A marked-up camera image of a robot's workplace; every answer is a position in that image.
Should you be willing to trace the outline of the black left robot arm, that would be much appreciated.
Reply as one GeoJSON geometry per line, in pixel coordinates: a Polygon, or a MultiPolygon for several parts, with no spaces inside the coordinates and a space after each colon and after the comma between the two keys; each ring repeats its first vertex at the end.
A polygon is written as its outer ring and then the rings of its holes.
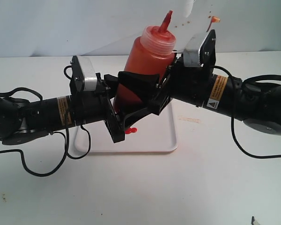
{"type": "Polygon", "coordinates": [[[19,145],[56,131],[103,121],[112,141],[121,142],[128,127],[148,112],[144,105],[115,112],[111,98],[123,85],[147,103],[158,78],[124,71],[118,76],[96,73],[95,86],[86,91],[85,78],[72,75],[69,96],[35,102],[14,98],[13,91],[0,93],[0,141],[4,145],[19,145]]]}

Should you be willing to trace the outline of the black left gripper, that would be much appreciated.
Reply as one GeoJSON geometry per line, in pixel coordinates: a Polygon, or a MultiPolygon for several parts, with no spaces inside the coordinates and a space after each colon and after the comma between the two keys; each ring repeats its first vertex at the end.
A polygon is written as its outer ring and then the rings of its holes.
{"type": "Polygon", "coordinates": [[[125,140],[131,126],[142,118],[151,114],[147,107],[134,106],[119,110],[118,116],[113,109],[111,98],[115,96],[118,89],[118,78],[110,74],[101,78],[96,73],[97,85],[95,91],[78,92],[71,77],[70,112],[76,125],[90,124],[104,121],[111,139],[114,143],[125,140]]]}

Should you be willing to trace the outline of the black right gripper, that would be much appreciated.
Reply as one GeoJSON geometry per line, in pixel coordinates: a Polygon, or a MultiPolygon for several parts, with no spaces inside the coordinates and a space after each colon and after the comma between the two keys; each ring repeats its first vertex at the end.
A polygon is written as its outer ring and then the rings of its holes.
{"type": "Polygon", "coordinates": [[[174,98],[197,107],[202,107],[210,95],[213,84],[213,55],[200,67],[186,67],[184,56],[175,58],[165,74],[165,81],[157,90],[159,75],[142,75],[126,71],[118,73],[119,84],[132,91],[143,103],[148,102],[148,111],[159,115],[174,98]]]}

